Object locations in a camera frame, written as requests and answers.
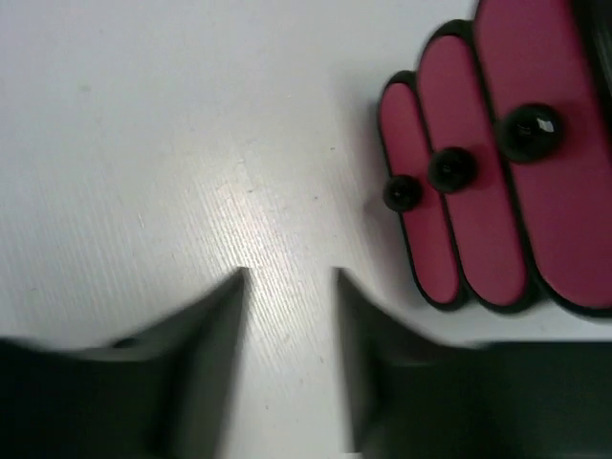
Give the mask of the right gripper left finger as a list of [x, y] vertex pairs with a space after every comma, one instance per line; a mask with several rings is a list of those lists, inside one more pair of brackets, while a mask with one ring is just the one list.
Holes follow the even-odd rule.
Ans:
[[248, 273], [134, 334], [58, 350], [1, 340], [5, 458], [214, 458], [243, 342]]

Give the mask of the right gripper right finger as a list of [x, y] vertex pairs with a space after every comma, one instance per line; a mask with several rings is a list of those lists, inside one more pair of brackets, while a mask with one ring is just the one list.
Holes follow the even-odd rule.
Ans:
[[350, 449], [364, 458], [607, 458], [611, 345], [455, 347], [404, 325], [337, 270]]

